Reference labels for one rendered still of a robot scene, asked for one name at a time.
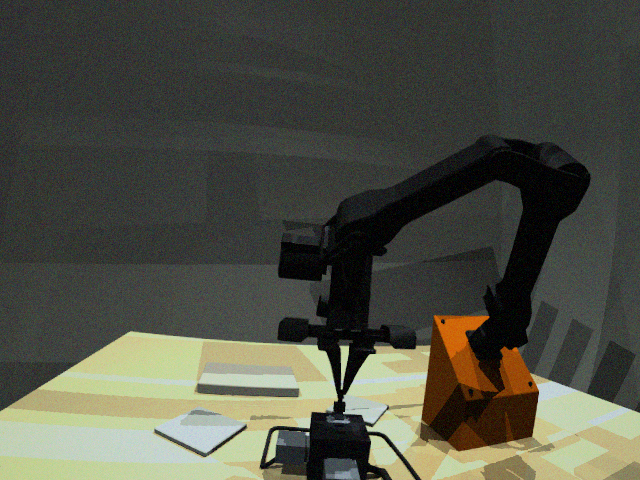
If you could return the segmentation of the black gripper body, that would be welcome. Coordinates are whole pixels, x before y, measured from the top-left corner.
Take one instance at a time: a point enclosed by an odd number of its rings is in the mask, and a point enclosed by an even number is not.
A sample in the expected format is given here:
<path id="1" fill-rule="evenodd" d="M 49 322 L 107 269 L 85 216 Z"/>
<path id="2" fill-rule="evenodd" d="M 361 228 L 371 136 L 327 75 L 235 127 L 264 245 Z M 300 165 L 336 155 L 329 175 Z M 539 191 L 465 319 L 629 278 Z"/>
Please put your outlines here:
<path id="1" fill-rule="evenodd" d="M 389 343 L 395 349 L 416 349 L 413 328 L 382 324 L 380 329 L 368 329 L 369 300 L 370 285 L 331 283 L 327 325 L 285 317 L 279 323 L 277 340 L 302 342 L 306 337 L 316 337 L 323 347 L 337 348 L 342 339 L 353 340 L 357 348 L 374 349 L 376 341 Z"/>

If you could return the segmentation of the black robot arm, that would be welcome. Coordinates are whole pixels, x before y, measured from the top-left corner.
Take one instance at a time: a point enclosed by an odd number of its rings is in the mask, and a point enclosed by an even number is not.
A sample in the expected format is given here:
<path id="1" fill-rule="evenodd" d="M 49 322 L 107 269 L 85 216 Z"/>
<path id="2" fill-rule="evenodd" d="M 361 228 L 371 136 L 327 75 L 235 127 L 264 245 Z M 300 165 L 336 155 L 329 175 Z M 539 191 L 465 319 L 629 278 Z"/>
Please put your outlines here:
<path id="1" fill-rule="evenodd" d="M 501 359 L 502 348 L 528 343 L 534 284 L 559 222 L 576 211 L 591 180 L 551 142 L 487 134 L 401 183 L 350 196 L 322 237 L 283 234 L 278 277 L 321 282 L 330 265 L 331 283 L 370 285 L 373 256 L 384 255 L 404 225 L 493 180 L 520 188 L 522 217 L 503 280 L 483 296 L 489 318 L 465 334 L 478 360 Z"/>

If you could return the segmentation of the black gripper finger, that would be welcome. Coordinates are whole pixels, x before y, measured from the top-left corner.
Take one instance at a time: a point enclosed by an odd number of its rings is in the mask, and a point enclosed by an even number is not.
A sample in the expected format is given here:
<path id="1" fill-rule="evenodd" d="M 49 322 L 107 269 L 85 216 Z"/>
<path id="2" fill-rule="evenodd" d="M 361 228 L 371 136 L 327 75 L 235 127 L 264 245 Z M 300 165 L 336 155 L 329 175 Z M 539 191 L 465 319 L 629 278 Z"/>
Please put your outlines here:
<path id="1" fill-rule="evenodd" d="M 331 363 L 331 371 L 336 388 L 336 392 L 340 395 L 341 392 L 341 348 L 337 344 L 335 347 L 323 347 L 319 346 L 319 340 L 317 341 L 319 350 L 326 351 Z"/>
<path id="2" fill-rule="evenodd" d="M 343 382 L 343 395 L 346 395 L 358 370 L 362 366 L 363 362 L 365 362 L 368 355 L 376 354 L 376 351 L 377 350 L 375 349 L 357 348 L 353 343 L 349 343 L 349 356 Z"/>

